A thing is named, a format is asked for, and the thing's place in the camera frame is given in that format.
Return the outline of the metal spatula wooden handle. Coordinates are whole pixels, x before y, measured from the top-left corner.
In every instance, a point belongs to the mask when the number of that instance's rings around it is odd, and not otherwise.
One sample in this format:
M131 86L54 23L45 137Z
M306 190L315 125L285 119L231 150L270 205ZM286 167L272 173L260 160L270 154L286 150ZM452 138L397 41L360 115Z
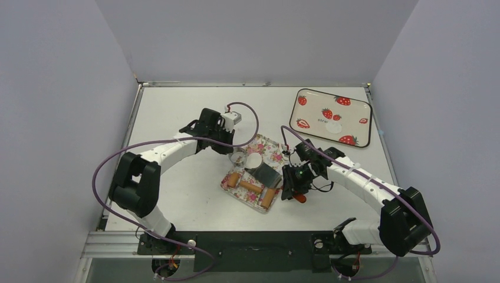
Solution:
M304 194L297 190L305 185L304 169L284 165L282 167L282 173L279 173L270 165L262 163L255 169L245 168L245 171L253 176L257 181L262 183L265 187L278 188L280 185L282 190L282 200L295 199L299 201L299 203L305 203L307 201Z

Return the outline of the floral pattern tray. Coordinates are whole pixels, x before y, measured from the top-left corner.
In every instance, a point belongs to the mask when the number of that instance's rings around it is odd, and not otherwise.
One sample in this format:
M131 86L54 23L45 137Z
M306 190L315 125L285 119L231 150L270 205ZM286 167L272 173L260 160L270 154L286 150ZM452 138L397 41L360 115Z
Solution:
M250 144L229 155L233 167L221 181L221 188L252 209L267 213L283 185L282 167L289 158L284 144L261 134Z

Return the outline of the white dough piece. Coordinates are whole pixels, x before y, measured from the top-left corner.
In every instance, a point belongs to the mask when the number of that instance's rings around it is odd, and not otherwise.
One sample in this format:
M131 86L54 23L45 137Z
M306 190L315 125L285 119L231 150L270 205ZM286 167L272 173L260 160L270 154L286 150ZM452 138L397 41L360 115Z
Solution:
M255 152L248 155L244 167L247 169L255 169L259 167L261 164L262 164L262 156L259 153Z

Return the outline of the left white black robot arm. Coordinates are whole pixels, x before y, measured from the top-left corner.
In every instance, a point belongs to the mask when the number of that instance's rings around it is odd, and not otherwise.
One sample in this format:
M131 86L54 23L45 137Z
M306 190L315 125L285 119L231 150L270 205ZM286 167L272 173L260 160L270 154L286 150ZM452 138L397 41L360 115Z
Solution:
M234 127L241 120L241 115L234 111L220 113L204 108L199 118L181 128L171 143L139 154L127 152L121 157L109 198L155 233L152 244L160 253L168 254L176 245L175 226L157 205L161 175L207 147L219 154L232 153Z

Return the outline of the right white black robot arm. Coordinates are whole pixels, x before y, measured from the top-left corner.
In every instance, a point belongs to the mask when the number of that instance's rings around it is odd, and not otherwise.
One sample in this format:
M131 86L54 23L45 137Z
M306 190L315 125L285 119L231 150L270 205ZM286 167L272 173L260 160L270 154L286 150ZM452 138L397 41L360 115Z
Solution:
M282 200L306 194L317 177L340 185L368 204L379 221L349 218L333 230L333 245L341 251L383 245L395 256L415 252L415 246L433 229L422 194L402 189L362 169L335 147L316 149L308 139L296 145L300 164L282 167Z

